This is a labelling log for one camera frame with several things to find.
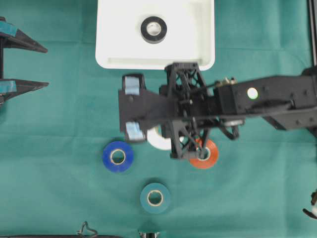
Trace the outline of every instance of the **blue tape roll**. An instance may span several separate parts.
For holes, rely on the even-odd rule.
[[[161,194],[158,204],[151,204],[149,196],[151,192]],[[152,214],[159,214],[165,211],[170,205],[170,193],[168,189],[160,183],[150,183],[144,187],[140,195],[140,202],[144,210]]]
[[[124,153],[125,159],[122,163],[116,164],[112,160],[112,154],[115,151],[121,151]],[[133,163],[133,150],[132,147],[122,141],[115,141],[107,145],[103,153],[103,163],[105,167],[113,173],[122,173],[131,167]]]

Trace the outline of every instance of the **orange tape roll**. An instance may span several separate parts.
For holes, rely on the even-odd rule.
[[[202,145],[202,141],[200,139],[198,139],[197,142]],[[197,169],[206,170],[213,167],[217,163],[219,151],[216,144],[212,140],[208,140],[206,143],[206,149],[208,152],[206,159],[190,159],[189,162],[192,164],[192,166],[196,167]]]

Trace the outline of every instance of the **white tape roll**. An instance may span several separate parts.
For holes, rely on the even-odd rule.
[[[159,127],[154,127],[151,130],[148,130],[148,142],[155,148],[159,150],[171,150],[171,140],[162,137],[159,133]]]
[[[317,216],[317,207],[316,206],[313,206],[312,208],[312,213]]]

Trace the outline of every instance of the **black tape roll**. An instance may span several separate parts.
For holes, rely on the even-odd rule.
[[[163,19],[157,16],[150,16],[142,22],[141,33],[146,42],[157,44],[164,40],[167,33],[167,25]]]

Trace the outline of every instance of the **teal fabric surface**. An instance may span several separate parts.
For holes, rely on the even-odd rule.
[[[312,65],[305,0],[216,0],[216,61],[207,83],[298,75]],[[316,140],[306,130],[277,131],[249,119],[241,138],[218,130],[219,161],[206,171],[135,144],[126,175],[103,166],[103,148],[119,132],[123,74],[95,60],[96,0],[0,0],[0,15],[49,52],[5,50],[5,77],[49,82],[0,111],[0,233],[75,234],[83,221],[103,235],[163,238],[316,237],[302,213],[317,186]],[[145,70],[158,92],[164,71]],[[163,183],[171,205],[146,213],[140,193]]]

